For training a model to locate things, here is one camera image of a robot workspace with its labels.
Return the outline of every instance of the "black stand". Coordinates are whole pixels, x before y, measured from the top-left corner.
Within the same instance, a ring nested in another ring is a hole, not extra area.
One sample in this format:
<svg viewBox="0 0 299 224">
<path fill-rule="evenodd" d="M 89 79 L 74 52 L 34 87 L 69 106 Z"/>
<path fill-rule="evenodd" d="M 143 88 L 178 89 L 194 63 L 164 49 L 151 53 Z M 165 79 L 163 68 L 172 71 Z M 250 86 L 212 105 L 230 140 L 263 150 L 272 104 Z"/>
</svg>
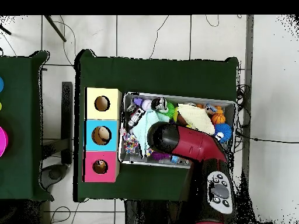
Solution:
<svg viewBox="0 0 299 224">
<path fill-rule="evenodd" d="M 62 35 L 62 33 L 59 31 L 59 29 L 57 28 L 57 26 L 53 22 L 51 16 L 44 15 L 44 17 L 48 20 L 49 24 L 51 24 L 51 26 L 56 31 L 56 33 L 61 37 L 61 39 L 63 40 L 63 42 L 67 42 L 66 38 Z M 12 35 L 12 33 L 10 31 L 8 31 L 6 28 L 4 28 L 3 25 L 1 25 L 1 24 L 0 24 L 0 30 L 2 30 L 3 32 L 7 33 L 8 35 Z"/>
<path fill-rule="evenodd" d="M 3 25 L 0 24 L 0 30 L 2 30 L 4 33 L 7 33 L 8 35 L 12 35 L 12 33 L 10 31 L 8 31 L 7 29 L 5 29 L 3 27 Z"/>
<path fill-rule="evenodd" d="M 61 163 L 72 163 L 72 83 L 62 82 L 61 92 L 61 139 L 47 142 L 42 146 L 42 159 L 61 152 Z"/>
</svg>

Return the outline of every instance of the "stacked cubes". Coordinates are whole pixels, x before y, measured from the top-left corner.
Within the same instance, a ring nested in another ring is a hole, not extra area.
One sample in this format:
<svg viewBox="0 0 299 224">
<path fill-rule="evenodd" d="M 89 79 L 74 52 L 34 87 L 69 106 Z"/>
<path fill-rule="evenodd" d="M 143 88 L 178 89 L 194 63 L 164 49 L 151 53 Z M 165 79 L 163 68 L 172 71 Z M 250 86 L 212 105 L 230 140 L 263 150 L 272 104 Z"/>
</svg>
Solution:
<svg viewBox="0 0 299 224">
<path fill-rule="evenodd" d="M 85 88 L 83 181 L 115 182 L 121 93 L 118 89 Z"/>
</svg>

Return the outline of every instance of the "gray plastic bin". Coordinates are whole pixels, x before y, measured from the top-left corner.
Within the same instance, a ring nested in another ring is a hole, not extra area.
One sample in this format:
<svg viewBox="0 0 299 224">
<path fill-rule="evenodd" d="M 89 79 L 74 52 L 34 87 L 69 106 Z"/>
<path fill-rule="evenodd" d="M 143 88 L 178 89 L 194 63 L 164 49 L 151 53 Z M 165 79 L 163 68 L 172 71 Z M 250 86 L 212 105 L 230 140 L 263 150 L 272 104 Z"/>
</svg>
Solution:
<svg viewBox="0 0 299 224">
<path fill-rule="evenodd" d="M 142 99 L 154 99 L 157 97 L 164 97 L 167 99 L 168 102 L 171 103 L 185 103 L 185 102 L 193 102 L 195 104 L 206 104 L 210 103 L 214 106 L 221 106 L 225 115 L 226 123 L 232 127 L 232 138 L 225 143 L 224 145 L 226 148 L 231 149 L 233 152 L 234 148 L 234 141 L 235 141 L 235 129 L 237 126 L 237 115 L 238 115 L 238 106 L 233 101 L 226 101 L 226 100 L 211 100 L 211 99 L 201 99 L 201 98 L 191 98 L 191 97 L 183 97 L 183 96 L 170 96 L 170 95 L 162 95 L 162 94 L 148 94 L 148 93 L 139 93 L 138 95 L 136 93 L 127 92 L 124 94 L 123 97 L 123 110 L 125 111 L 128 106 L 133 101 L 133 98 L 138 97 Z M 123 118 L 120 121 L 120 127 L 125 128 L 126 123 L 129 121 L 128 116 L 127 118 Z M 163 167 L 180 167 L 180 168 L 189 168 L 190 165 L 184 165 L 184 164 L 175 164 L 170 161 L 170 159 L 163 159 L 160 161 L 157 161 L 153 159 L 152 157 L 144 157 L 141 158 L 139 155 L 131 155 L 126 154 L 125 149 L 123 146 L 123 137 L 119 135 L 119 161 L 125 164 L 132 164 L 132 163 L 138 163 L 140 165 L 147 165 L 147 166 L 163 166 Z"/>
</svg>

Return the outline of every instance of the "blue ball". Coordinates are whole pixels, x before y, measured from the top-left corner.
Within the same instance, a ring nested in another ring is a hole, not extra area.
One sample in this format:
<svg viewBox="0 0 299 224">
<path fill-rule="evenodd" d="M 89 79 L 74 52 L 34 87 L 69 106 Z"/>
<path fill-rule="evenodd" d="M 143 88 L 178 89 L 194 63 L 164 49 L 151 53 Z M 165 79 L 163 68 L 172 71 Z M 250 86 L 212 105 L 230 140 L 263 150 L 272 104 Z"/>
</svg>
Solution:
<svg viewBox="0 0 299 224">
<path fill-rule="evenodd" d="M 0 77 L 0 92 L 3 91 L 4 88 L 4 81 L 3 79 Z"/>
<path fill-rule="evenodd" d="M 227 140 L 230 139 L 231 135 L 232 135 L 232 131 L 231 131 L 231 127 L 224 123 L 224 124 L 216 124 L 215 125 L 215 134 L 214 136 L 219 133 L 222 132 L 223 133 L 223 138 L 220 139 L 220 143 L 226 142 Z"/>
</svg>

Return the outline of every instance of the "green table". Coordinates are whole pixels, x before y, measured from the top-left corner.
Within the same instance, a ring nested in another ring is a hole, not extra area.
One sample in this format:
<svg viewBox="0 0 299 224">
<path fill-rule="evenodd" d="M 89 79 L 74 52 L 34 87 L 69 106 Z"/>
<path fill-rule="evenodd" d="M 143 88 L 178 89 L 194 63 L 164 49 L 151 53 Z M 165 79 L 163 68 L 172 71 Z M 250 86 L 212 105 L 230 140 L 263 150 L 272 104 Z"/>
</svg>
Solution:
<svg viewBox="0 0 299 224">
<path fill-rule="evenodd" d="M 0 126 L 8 133 L 8 147 L 0 157 L 0 199 L 49 200 L 39 186 L 41 125 L 39 73 L 48 53 L 30 57 L 0 57 Z"/>
<path fill-rule="evenodd" d="M 85 198 L 179 201 L 187 169 L 121 164 L 115 183 L 82 182 L 84 88 L 235 101 L 238 60 L 101 58 L 93 56 L 90 50 L 82 50 L 75 59 L 75 67 L 74 111 L 79 115 L 75 116 L 74 201 Z"/>
</svg>

